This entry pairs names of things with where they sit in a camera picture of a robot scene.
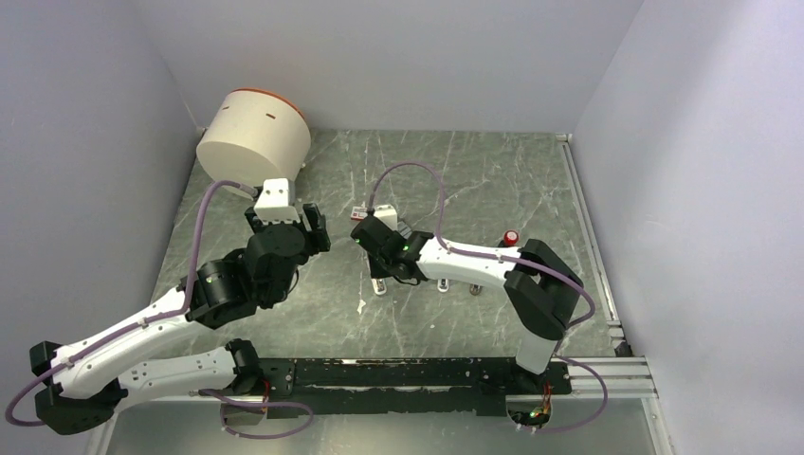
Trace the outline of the long white stapler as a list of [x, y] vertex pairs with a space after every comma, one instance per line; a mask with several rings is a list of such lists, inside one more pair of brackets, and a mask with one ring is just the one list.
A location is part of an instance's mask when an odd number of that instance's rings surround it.
[[371, 278], [371, 283], [372, 283], [374, 293], [377, 296], [383, 296], [383, 295], [386, 294], [387, 285], [386, 285], [384, 279], [382, 279], [382, 278]]

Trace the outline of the red white staple box sleeve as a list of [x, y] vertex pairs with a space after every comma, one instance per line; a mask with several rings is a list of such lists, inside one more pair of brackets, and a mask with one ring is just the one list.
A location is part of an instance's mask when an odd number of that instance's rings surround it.
[[367, 216], [368, 216], [368, 209], [366, 207], [362, 207], [362, 206], [353, 206], [352, 207], [352, 210], [351, 210], [351, 213], [350, 213], [350, 219], [352, 221], [359, 222], [359, 221], [364, 220]]

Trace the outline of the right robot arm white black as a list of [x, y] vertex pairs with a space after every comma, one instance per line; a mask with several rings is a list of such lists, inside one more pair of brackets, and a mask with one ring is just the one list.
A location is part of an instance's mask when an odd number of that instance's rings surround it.
[[359, 221], [351, 237], [385, 278], [446, 279], [503, 290], [524, 327], [512, 381], [524, 392], [546, 382], [548, 364], [586, 295], [580, 278], [547, 244], [531, 239], [520, 247], [474, 246], [422, 231], [405, 237], [375, 216]]

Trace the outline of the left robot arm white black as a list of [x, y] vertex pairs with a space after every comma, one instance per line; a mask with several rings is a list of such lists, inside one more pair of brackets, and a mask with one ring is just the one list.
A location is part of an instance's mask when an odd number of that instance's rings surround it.
[[254, 209], [246, 217], [253, 234], [245, 247], [201, 265], [147, 308], [83, 341], [30, 349], [31, 370], [44, 379], [34, 396], [43, 425], [77, 434], [159, 397], [195, 390], [245, 395], [272, 379], [253, 344], [240, 338], [200, 355], [155, 358], [173, 343], [285, 301], [299, 267], [331, 247], [314, 203], [302, 205], [297, 221], [265, 222]]

